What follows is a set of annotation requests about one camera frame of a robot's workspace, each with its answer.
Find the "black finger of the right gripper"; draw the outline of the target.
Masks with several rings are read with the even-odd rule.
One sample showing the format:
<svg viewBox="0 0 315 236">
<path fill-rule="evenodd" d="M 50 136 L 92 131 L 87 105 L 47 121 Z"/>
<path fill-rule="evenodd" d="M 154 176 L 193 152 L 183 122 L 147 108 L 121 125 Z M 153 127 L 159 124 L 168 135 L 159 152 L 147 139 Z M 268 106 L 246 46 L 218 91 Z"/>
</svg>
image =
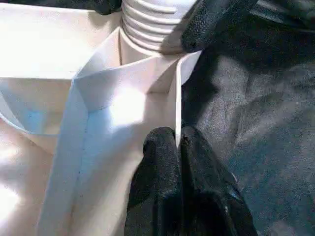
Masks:
<svg viewBox="0 0 315 236">
<path fill-rule="evenodd" d="M 197 1 L 181 35 L 182 48 L 187 53 L 207 48 L 230 26 L 242 21 L 255 5 L 255 0 Z"/>
<path fill-rule="evenodd" d="M 119 11 L 122 5 L 122 0 L 95 0 L 94 10 L 100 15 L 109 15 Z"/>
</svg>

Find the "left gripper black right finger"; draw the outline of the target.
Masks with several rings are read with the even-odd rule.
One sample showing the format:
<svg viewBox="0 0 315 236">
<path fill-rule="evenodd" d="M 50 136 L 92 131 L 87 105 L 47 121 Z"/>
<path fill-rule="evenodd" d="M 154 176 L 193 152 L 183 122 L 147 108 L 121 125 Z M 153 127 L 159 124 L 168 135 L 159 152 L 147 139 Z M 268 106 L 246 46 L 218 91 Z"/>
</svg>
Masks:
<svg viewBox="0 0 315 236">
<path fill-rule="evenodd" d="M 182 129 L 185 232 L 188 236 L 255 236 L 251 212 L 233 174 L 196 128 Z"/>
</svg>

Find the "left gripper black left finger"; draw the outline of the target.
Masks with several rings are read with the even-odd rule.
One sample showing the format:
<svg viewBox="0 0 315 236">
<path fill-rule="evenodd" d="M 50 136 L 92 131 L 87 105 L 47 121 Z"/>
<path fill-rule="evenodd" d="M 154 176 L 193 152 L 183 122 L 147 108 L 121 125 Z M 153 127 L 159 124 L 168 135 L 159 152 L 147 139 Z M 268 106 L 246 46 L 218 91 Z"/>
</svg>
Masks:
<svg viewBox="0 0 315 236">
<path fill-rule="evenodd" d="M 153 129 L 130 185 L 126 236 L 180 236 L 183 233 L 181 164 L 170 127 Z"/>
</svg>

